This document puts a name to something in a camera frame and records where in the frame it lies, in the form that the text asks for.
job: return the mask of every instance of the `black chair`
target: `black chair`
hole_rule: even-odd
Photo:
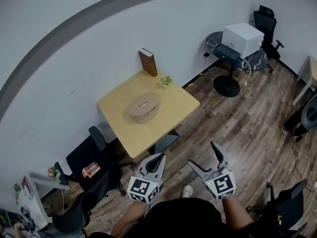
[[[264,209],[255,209],[247,207],[248,212],[258,212],[261,214],[259,221],[268,222],[268,216],[272,219],[271,224],[275,220],[280,219],[278,224],[278,233],[285,238],[295,238],[306,228],[307,223],[302,225],[298,230],[289,230],[294,226],[303,216],[304,213],[304,196],[303,190],[307,186],[307,180],[297,183],[291,189],[283,190],[277,198],[274,197],[273,186],[268,183],[267,188],[270,189],[271,199]]]
[[[254,21],[256,28],[264,33],[264,40],[262,42],[262,48],[267,54],[268,59],[280,59],[281,56],[277,49],[281,46],[282,48],[284,45],[279,41],[276,40],[277,46],[274,47],[272,45],[273,42],[273,35],[274,30],[276,26],[276,19],[274,18],[274,12],[264,6],[260,6],[259,11],[254,12]],[[273,72],[273,68],[271,65],[268,64],[268,67],[270,68],[270,73]]]
[[[89,129],[90,136],[66,157],[72,175],[65,175],[58,162],[55,168],[61,172],[60,181],[67,185],[68,181],[80,184],[83,193],[79,194],[72,206],[62,216],[54,216],[55,228],[62,233],[75,233],[89,223],[90,211],[107,195],[109,190],[118,189],[121,196],[126,192],[121,188],[121,167],[135,167],[134,162],[119,164],[117,155],[109,151],[107,143],[100,131],[95,127]],[[83,168],[97,162],[100,170],[91,178],[85,178]]]

